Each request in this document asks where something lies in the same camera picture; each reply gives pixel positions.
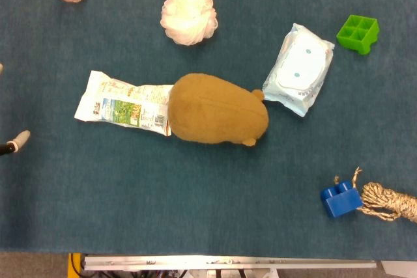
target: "stuffed animal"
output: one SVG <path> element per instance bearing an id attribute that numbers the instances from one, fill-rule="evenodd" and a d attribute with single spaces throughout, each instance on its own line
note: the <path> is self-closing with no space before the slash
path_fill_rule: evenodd
<path id="1" fill-rule="evenodd" d="M 263 93 L 206 74 L 180 78 L 169 96 L 168 121 L 179 138 L 253 146 L 268 127 Z"/>

